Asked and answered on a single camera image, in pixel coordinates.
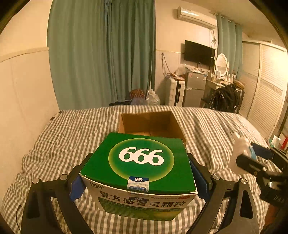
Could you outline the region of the green curtain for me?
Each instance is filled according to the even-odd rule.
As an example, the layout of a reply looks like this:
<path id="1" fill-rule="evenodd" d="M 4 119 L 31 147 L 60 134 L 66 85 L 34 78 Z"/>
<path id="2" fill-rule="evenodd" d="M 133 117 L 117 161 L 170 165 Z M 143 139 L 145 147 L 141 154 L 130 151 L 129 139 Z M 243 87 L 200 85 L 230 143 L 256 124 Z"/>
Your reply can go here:
<path id="1" fill-rule="evenodd" d="M 222 15 L 217 15 L 218 54 L 224 54 L 229 62 L 229 74 L 238 75 L 242 66 L 242 26 L 230 21 Z"/>
<path id="2" fill-rule="evenodd" d="M 123 102 L 155 85 L 155 1 L 53 1 L 47 45 L 60 109 Z"/>

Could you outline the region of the white oval vanity mirror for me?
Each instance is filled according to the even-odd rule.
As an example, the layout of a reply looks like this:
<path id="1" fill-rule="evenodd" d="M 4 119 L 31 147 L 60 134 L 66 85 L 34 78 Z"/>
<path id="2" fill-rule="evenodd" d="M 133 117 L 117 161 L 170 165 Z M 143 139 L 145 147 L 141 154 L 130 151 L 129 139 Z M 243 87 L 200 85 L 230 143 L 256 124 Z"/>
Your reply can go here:
<path id="1" fill-rule="evenodd" d="M 218 78 L 226 79 L 228 77 L 229 62 L 225 54 L 220 53 L 215 62 L 215 75 Z"/>

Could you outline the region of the brown patterned bag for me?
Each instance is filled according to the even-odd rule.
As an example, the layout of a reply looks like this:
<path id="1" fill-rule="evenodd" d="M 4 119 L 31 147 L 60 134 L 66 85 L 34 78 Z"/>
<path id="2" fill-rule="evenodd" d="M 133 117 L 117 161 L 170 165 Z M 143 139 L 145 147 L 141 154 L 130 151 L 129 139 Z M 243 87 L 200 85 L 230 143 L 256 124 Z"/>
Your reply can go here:
<path id="1" fill-rule="evenodd" d="M 141 89 L 134 89 L 129 93 L 130 99 L 134 98 L 145 98 L 145 93 Z"/>

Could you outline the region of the silver mini fridge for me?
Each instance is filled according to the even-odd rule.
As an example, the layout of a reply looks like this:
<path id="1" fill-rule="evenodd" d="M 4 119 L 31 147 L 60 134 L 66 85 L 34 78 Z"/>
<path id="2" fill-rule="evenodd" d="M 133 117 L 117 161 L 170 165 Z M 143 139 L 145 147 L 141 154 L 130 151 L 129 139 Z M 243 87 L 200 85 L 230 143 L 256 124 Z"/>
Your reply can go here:
<path id="1" fill-rule="evenodd" d="M 184 107 L 199 107 L 204 95 L 206 77 L 201 73 L 187 72 L 185 78 Z"/>

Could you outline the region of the green white medicine box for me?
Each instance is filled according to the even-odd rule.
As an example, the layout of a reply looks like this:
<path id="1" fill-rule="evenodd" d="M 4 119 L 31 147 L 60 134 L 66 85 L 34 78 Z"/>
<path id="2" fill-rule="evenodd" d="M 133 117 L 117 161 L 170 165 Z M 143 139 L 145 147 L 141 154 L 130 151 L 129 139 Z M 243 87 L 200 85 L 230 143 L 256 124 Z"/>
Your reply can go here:
<path id="1" fill-rule="evenodd" d="M 97 207 L 144 220 L 173 220 L 196 197 L 179 138 L 109 133 L 80 175 Z"/>

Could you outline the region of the open cardboard box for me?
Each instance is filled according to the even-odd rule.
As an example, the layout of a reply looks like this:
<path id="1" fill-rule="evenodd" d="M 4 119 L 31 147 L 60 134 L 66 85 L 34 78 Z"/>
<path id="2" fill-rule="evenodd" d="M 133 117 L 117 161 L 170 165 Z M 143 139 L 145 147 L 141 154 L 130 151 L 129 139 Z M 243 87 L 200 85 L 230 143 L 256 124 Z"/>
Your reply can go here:
<path id="1" fill-rule="evenodd" d="M 187 140 L 172 111 L 119 115 L 118 133 Z"/>

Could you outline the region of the black wall television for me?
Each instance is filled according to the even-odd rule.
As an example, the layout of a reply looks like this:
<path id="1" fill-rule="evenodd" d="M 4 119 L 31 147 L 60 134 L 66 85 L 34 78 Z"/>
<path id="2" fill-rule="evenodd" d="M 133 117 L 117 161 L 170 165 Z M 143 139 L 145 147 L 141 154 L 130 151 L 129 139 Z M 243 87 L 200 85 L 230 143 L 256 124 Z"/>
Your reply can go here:
<path id="1" fill-rule="evenodd" d="M 215 49 L 185 40 L 184 60 L 212 67 L 214 65 Z"/>

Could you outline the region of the black clothes pile on chair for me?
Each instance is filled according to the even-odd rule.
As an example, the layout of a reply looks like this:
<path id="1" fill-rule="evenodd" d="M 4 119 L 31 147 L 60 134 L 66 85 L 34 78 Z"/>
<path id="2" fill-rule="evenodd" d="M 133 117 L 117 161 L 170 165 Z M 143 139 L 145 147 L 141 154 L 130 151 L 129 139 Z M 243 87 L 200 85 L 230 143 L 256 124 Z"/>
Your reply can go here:
<path id="1" fill-rule="evenodd" d="M 210 108 L 216 111 L 235 113 L 239 103 L 240 98 L 236 86 L 230 84 L 215 90 Z"/>

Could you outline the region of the vanity desk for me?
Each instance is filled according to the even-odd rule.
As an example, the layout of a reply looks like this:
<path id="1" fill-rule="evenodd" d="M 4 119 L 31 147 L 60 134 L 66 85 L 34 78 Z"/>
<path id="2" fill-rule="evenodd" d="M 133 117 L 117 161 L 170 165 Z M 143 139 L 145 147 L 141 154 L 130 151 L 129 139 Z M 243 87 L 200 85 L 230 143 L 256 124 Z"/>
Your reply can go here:
<path id="1" fill-rule="evenodd" d="M 216 83 L 211 80 L 206 80 L 204 94 L 200 101 L 200 107 L 206 108 L 209 105 L 215 90 L 218 88 L 225 87 L 225 86 L 226 84 L 221 84 L 221 83 Z"/>

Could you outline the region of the clear water jug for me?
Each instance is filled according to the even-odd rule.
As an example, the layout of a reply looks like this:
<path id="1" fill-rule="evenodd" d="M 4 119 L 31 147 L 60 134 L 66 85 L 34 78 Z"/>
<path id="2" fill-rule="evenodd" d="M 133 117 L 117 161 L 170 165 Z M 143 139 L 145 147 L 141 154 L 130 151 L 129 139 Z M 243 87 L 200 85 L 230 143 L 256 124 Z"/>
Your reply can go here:
<path id="1" fill-rule="evenodd" d="M 161 104 L 159 96 L 152 89 L 148 91 L 146 101 L 149 106 L 160 106 Z"/>

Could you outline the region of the white suitcase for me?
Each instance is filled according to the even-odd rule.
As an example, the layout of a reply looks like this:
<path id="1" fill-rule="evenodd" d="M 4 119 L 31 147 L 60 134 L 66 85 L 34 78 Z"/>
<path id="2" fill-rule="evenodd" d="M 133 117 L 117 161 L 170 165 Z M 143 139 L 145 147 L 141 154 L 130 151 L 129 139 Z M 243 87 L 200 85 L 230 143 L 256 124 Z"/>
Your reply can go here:
<path id="1" fill-rule="evenodd" d="M 166 78 L 165 105 L 182 107 L 185 94 L 185 80 L 180 76 Z"/>

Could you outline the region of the white air conditioner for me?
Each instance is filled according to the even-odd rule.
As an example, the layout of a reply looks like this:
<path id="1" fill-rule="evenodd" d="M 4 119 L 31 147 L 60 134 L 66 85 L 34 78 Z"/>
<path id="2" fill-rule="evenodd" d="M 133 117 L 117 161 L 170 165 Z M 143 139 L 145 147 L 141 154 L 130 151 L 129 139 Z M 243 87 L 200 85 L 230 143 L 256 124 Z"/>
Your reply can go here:
<path id="1" fill-rule="evenodd" d="M 185 9 L 183 7 L 177 8 L 177 19 L 182 21 L 188 21 L 211 30 L 215 29 L 217 26 L 216 19 L 202 13 Z"/>

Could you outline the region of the white louvered wardrobe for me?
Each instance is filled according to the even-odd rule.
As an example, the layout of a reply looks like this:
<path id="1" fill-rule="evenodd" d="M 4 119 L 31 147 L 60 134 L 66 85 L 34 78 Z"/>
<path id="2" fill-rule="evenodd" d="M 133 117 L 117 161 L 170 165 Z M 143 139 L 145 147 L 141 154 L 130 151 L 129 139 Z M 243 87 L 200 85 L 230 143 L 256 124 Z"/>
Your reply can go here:
<path id="1" fill-rule="evenodd" d="M 245 94 L 239 113 L 269 139 L 287 93 L 287 50 L 268 42 L 244 40 L 242 55 L 238 78 Z"/>

